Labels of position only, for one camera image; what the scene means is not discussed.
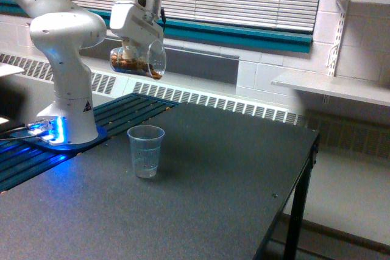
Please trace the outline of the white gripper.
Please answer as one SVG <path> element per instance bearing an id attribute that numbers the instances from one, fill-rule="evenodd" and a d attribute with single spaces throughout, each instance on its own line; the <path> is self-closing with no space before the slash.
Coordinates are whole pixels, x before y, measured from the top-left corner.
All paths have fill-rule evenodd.
<path id="1" fill-rule="evenodd" d="M 164 39 L 162 28 L 136 4 L 114 4 L 110 30 L 122 40 L 123 59 L 136 58 L 137 45 L 147 46 L 156 40 L 163 43 Z"/>

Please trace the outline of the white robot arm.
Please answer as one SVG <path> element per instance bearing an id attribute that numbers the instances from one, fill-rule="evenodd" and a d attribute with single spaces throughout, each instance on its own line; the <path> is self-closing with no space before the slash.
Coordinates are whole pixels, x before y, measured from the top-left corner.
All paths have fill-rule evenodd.
<path id="1" fill-rule="evenodd" d="M 15 1 L 32 18 L 30 38 L 53 73 L 54 101 L 28 126 L 46 144 L 78 145 L 98 137 L 91 71 L 80 51 L 102 43 L 108 31 L 122 43 L 110 53 L 113 70 L 155 80 L 165 73 L 161 0 L 113 0 L 109 23 L 70 0 Z"/>

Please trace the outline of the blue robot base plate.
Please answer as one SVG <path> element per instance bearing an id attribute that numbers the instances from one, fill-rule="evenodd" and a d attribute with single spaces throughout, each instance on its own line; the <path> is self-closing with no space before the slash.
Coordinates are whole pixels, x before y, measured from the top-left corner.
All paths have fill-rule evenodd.
<path id="1" fill-rule="evenodd" d="M 22 139 L 22 141 L 24 141 L 30 146 L 38 147 L 42 150 L 50 150 L 57 153 L 78 153 L 91 149 L 92 147 L 104 142 L 107 139 L 108 133 L 105 128 L 97 126 L 97 132 L 98 136 L 96 139 L 83 144 L 67 144 L 53 146 L 39 138 L 25 138 Z"/>

